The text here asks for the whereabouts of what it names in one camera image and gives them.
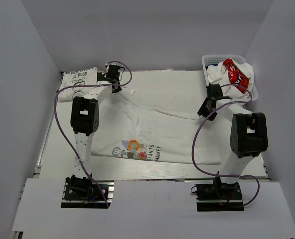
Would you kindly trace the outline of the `white t-shirt red print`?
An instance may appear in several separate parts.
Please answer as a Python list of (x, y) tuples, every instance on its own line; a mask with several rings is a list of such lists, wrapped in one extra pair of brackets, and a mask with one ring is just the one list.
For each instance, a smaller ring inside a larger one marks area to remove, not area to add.
[(239, 64), (232, 58), (226, 58), (219, 62), (219, 69), (214, 74), (208, 74), (206, 77), (208, 83), (219, 84), (222, 87), (224, 96), (233, 99), (250, 98), (250, 92), (254, 85), (254, 71), (250, 64)]

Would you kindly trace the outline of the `white t-shirt with text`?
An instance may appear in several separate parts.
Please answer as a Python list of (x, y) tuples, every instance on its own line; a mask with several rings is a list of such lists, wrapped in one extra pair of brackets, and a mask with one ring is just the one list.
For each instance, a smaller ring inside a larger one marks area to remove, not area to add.
[(193, 114), (145, 106), (125, 88), (106, 97), (99, 105), (99, 128), (91, 154), (153, 162), (219, 165), (218, 141)]

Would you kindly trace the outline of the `navy blue t-shirt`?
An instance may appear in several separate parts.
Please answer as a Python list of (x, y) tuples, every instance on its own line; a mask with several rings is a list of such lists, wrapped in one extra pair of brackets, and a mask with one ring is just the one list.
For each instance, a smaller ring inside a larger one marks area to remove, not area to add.
[(218, 65), (209, 65), (206, 68), (206, 72), (208, 74), (214, 74), (217, 71), (217, 69), (219, 69)]

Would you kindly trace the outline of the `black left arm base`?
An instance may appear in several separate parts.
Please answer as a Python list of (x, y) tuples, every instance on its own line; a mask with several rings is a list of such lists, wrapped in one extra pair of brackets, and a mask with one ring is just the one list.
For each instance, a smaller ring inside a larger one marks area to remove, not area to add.
[(113, 193), (113, 182), (95, 184), (89, 178), (72, 175), (65, 179), (61, 208), (106, 209), (112, 202)]

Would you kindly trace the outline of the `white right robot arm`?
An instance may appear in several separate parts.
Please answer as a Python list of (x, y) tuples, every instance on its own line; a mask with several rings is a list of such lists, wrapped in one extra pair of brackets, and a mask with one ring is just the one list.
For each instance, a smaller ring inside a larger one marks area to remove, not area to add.
[(264, 113), (254, 113), (244, 108), (244, 104), (253, 99), (251, 92), (237, 84), (227, 86), (234, 86), (237, 90), (242, 88), (248, 95), (244, 99), (233, 99), (223, 95), (222, 86), (219, 84), (210, 84), (206, 87), (207, 97), (197, 112), (199, 116), (205, 117), (200, 127), (207, 121), (214, 121), (217, 115), (223, 116), (231, 123), (231, 153), (217, 173), (208, 173), (220, 180), (213, 186), (214, 195), (220, 199), (231, 193), (230, 184), (237, 183), (249, 162), (268, 147)]

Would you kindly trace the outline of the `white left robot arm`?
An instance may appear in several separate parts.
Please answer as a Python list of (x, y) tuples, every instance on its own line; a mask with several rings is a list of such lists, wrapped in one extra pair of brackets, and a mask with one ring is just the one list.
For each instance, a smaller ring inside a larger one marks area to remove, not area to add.
[(85, 163), (90, 160), (94, 133), (99, 128), (99, 105), (102, 101), (121, 90), (120, 69), (116, 62), (106, 64), (105, 73), (97, 74), (98, 86), (84, 96), (72, 101), (71, 127), (75, 136), (76, 172), (84, 172)]

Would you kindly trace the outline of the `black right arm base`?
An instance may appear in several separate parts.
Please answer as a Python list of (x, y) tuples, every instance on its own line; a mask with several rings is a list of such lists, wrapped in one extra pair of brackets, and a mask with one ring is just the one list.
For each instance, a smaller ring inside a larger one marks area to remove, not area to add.
[(198, 212), (243, 211), (244, 203), (239, 183), (218, 188), (214, 184), (195, 184), (191, 193), (196, 196)]

